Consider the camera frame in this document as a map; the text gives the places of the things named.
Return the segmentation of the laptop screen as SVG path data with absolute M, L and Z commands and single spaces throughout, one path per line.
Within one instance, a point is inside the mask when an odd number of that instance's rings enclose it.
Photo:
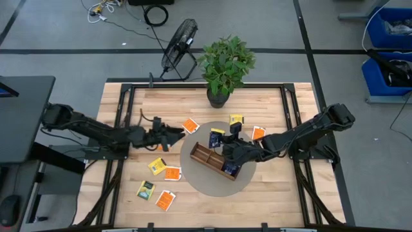
M 9 86 L 3 84 L 2 82 L 0 82 L 0 98 L 3 98 L 3 97 L 18 97 L 18 96 L 19 96 L 19 92 L 15 91 L 11 87 L 9 87 Z

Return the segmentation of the black computer mouse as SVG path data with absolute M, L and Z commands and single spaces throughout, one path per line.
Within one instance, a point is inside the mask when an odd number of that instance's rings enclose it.
M 0 203 L 0 224 L 4 227 L 11 227 L 16 224 L 19 218 L 19 207 L 21 198 L 19 195 L 9 195 Z

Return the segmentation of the green and yellow tea packet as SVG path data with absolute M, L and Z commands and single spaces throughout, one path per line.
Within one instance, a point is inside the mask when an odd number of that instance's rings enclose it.
M 156 186 L 152 182 L 144 180 L 136 192 L 136 195 L 144 200 L 149 200 L 155 190 L 155 187 Z

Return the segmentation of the black desk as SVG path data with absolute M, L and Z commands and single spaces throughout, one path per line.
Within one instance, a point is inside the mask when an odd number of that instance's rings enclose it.
M 22 163 L 29 159 L 55 77 L 0 77 L 0 83 L 19 93 L 0 97 L 0 164 Z

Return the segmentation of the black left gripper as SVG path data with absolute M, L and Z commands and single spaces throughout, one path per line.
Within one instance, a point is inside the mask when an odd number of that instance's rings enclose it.
M 185 137 L 183 128 L 169 127 L 159 117 L 154 117 L 151 122 L 152 128 L 144 135 L 142 143 L 148 150 L 154 151 L 161 145 L 163 151 L 169 151 L 169 144 L 173 146 Z

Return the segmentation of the clear plastic bag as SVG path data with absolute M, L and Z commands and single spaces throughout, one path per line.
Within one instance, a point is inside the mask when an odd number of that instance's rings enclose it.
M 390 35 L 412 35 L 412 19 L 403 21 L 384 22 L 386 31 Z

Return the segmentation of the round grey mat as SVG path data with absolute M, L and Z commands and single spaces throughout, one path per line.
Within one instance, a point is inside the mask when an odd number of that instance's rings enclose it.
M 190 158 L 190 152 L 196 142 L 209 148 L 211 128 L 217 128 L 230 134 L 229 123 L 214 121 L 207 122 L 193 133 L 185 136 L 180 150 L 180 166 L 186 181 L 197 191 L 211 197 L 227 197 L 243 190 L 252 180 L 256 171 L 256 163 L 248 162 L 242 165 L 235 181 L 232 181 L 208 167 Z M 222 146 L 209 148 L 221 155 Z

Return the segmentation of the black floor fan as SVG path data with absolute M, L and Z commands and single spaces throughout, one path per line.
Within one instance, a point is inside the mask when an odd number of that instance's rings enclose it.
M 178 27 L 164 51 L 164 56 L 162 57 L 163 71 L 160 75 L 161 81 L 186 81 L 191 76 L 192 72 L 198 64 L 196 58 L 191 52 L 191 45 L 194 41 L 194 36 L 196 35 L 197 31 L 198 24 L 194 19 L 185 19 L 183 23 Z M 178 73 L 177 66 L 186 54 L 188 54 L 189 57 L 194 61 L 194 64 L 189 70 L 188 74 L 185 77 L 182 77 Z M 173 70 L 176 71 L 179 78 L 164 79 L 164 74 Z

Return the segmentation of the green potted plant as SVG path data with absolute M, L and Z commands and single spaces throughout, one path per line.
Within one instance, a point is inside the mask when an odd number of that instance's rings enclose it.
M 254 69 L 255 53 L 238 36 L 221 37 L 203 48 L 197 58 L 202 78 L 207 82 L 207 98 L 213 108 L 222 108 L 243 78 Z

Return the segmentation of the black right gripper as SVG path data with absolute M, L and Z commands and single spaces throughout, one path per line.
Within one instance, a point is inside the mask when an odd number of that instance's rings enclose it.
M 243 165 L 246 162 L 256 162 L 262 150 L 251 142 L 246 142 L 239 138 L 242 124 L 230 125 L 231 135 L 222 135 L 220 142 L 222 146 L 222 156 L 227 162 Z

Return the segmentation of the wooden tea organizer box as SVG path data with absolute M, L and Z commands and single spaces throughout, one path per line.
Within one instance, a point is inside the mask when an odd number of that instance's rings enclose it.
M 192 148 L 190 152 L 190 158 L 232 181 L 236 180 L 238 173 L 241 169 L 240 167 L 236 176 L 226 174 L 221 170 L 223 164 L 226 162 L 223 156 L 216 153 L 214 150 L 206 148 L 199 142 L 196 142 L 196 144 Z

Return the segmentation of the black equipment case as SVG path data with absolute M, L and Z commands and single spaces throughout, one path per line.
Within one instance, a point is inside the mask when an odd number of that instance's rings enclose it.
M 140 5 L 173 5 L 175 0 L 127 0 L 131 6 Z

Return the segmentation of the dark grey desk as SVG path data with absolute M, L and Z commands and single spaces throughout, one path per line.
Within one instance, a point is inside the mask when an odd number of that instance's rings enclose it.
M 40 162 L 32 160 L 22 164 L 2 164 L 1 167 L 5 167 L 6 171 L 0 174 L 0 203 L 9 195 L 19 195 L 21 202 L 16 224 L 11 227 L 4 227 L 0 224 L 0 232 L 19 232 L 24 222 Z

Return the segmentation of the blue storage bin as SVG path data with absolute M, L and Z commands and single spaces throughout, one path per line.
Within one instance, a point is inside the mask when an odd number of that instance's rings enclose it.
M 378 52 L 385 60 L 403 60 L 407 61 L 412 67 L 412 52 Z M 371 96 L 401 96 L 412 92 L 410 87 L 389 87 L 384 82 L 379 65 L 369 58 L 362 65 L 362 72 Z
M 383 8 L 368 25 L 368 33 L 374 47 L 412 49 L 412 35 L 389 34 L 385 22 L 412 19 L 412 8 Z

